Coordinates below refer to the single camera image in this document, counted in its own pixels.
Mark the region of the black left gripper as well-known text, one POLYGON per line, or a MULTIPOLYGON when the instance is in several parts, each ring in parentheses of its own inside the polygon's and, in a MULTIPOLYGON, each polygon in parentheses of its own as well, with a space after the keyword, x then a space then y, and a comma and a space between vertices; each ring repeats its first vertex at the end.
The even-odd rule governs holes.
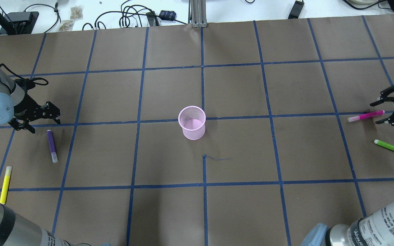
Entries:
POLYGON ((12 127, 16 131, 23 129, 35 134, 35 128, 30 125, 30 122, 37 119, 52 119, 56 124, 61 124, 61 110, 57 106, 50 101, 41 106, 28 95, 28 91, 35 88, 36 85, 48 85, 49 82, 45 78, 15 79, 14 82, 17 87, 25 92, 22 101, 14 106, 14 116, 16 118, 12 119, 12 127))

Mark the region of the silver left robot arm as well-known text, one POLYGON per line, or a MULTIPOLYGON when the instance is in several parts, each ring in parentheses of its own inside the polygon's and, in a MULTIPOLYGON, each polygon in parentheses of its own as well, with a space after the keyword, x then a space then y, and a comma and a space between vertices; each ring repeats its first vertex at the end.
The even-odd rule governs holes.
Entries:
MULTIPOLYGON (((0 64, 0 125, 9 124, 16 131, 27 130, 35 133, 30 122, 38 119, 52 119, 60 124, 61 111, 47 101, 39 105, 28 91, 33 89, 37 78, 17 76, 10 78, 10 69, 0 64)), ((55 236, 5 204, 0 203, 0 246, 68 246, 69 242, 55 236)))

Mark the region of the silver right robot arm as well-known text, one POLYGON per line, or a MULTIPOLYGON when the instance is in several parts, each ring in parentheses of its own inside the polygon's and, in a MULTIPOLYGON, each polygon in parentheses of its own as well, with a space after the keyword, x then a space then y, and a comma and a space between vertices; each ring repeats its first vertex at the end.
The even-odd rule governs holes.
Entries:
MULTIPOLYGON (((394 84, 380 92, 377 106, 385 102, 394 104, 394 84)), ((376 124, 394 127, 394 112, 376 124)), ((323 223, 314 226, 301 243, 302 246, 394 246, 394 201, 368 217, 360 218, 351 225, 337 224, 328 227, 323 223)))

